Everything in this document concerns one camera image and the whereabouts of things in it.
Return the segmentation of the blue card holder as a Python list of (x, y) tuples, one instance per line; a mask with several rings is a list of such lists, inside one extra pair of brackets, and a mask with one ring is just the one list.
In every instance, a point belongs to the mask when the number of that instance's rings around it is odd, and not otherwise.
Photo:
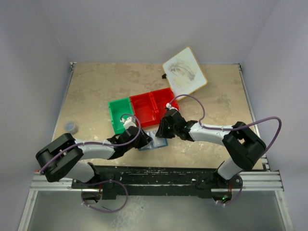
[(156, 130), (155, 131), (146, 131), (145, 133), (152, 138), (152, 141), (149, 144), (147, 144), (146, 146), (140, 148), (139, 151), (153, 150), (153, 149), (168, 146), (167, 139), (159, 138), (159, 137), (155, 136), (156, 133), (157, 133)]

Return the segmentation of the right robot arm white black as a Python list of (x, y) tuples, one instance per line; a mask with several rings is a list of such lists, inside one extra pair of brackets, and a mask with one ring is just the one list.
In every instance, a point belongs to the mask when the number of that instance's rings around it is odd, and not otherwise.
[(186, 121), (176, 109), (168, 109), (161, 118), (156, 137), (184, 141), (205, 141), (226, 148), (230, 158), (224, 161), (210, 177), (219, 188), (226, 188), (231, 178), (243, 170), (251, 170), (266, 150), (265, 143), (250, 128), (239, 129), (245, 123), (233, 126), (205, 125), (196, 120)]

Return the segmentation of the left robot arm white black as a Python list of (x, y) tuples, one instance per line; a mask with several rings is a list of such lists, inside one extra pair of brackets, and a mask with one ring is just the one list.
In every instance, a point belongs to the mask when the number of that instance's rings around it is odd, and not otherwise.
[(148, 145), (152, 140), (147, 132), (134, 126), (103, 141), (82, 141), (65, 133), (38, 151), (36, 160), (41, 167), (40, 174), (48, 182), (67, 177), (77, 179), (87, 188), (93, 189), (99, 184), (99, 173), (94, 164), (83, 163), (82, 160), (117, 159), (133, 148), (140, 149)]

